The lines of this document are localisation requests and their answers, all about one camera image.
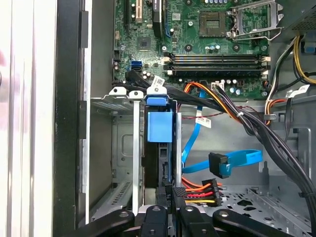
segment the expansion slot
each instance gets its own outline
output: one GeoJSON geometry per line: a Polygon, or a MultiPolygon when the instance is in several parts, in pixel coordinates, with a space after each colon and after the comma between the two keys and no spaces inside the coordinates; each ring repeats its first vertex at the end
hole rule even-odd
{"type": "Polygon", "coordinates": [[[123,0],[124,14],[124,28],[127,32],[129,32],[129,24],[130,24],[130,0],[123,0]]]}
{"type": "Polygon", "coordinates": [[[253,77],[269,69],[260,55],[171,55],[165,65],[169,76],[179,77],[253,77]]]}
{"type": "Polygon", "coordinates": [[[136,22],[143,22],[143,0],[136,0],[136,22]]]}

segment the integrated circuit chip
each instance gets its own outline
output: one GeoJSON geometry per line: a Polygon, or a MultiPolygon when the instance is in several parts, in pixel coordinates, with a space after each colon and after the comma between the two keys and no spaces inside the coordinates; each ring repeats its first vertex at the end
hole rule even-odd
{"type": "Polygon", "coordinates": [[[151,38],[150,37],[138,37],[137,38],[137,50],[138,51],[150,51],[151,50],[151,38]]]}

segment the blue sata port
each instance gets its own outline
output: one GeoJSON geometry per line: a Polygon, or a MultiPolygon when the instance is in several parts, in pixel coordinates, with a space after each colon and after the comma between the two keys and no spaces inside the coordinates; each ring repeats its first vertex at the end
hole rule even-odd
{"type": "Polygon", "coordinates": [[[142,61],[132,61],[130,63],[131,69],[135,71],[141,71],[143,67],[143,62],[142,61]]]}

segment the white plastic clip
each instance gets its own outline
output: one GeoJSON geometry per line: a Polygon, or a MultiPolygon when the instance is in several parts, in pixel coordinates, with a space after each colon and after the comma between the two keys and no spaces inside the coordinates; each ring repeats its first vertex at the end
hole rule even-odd
{"type": "Polygon", "coordinates": [[[236,115],[237,118],[239,118],[240,116],[243,116],[243,112],[240,112],[239,114],[236,115]]]}

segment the white label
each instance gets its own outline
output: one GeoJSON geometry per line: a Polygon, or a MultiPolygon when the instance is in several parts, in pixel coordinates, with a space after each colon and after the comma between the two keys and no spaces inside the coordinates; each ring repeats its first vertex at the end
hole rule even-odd
{"type": "Polygon", "coordinates": [[[212,121],[208,118],[196,118],[196,123],[204,127],[212,128],[212,121]]]}
{"type": "Polygon", "coordinates": [[[197,115],[196,117],[202,117],[202,111],[201,110],[197,110],[197,115]]]}
{"type": "Polygon", "coordinates": [[[298,90],[293,91],[290,94],[289,98],[293,98],[296,95],[306,93],[309,87],[310,87],[310,85],[303,85],[303,86],[301,86],[298,90]]]}
{"type": "Polygon", "coordinates": [[[165,81],[165,80],[162,79],[161,77],[155,76],[155,77],[154,77],[154,80],[153,80],[153,83],[152,83],[152,86],[153,86],[153,87],[163,86],[164,81],[165,81]]]}

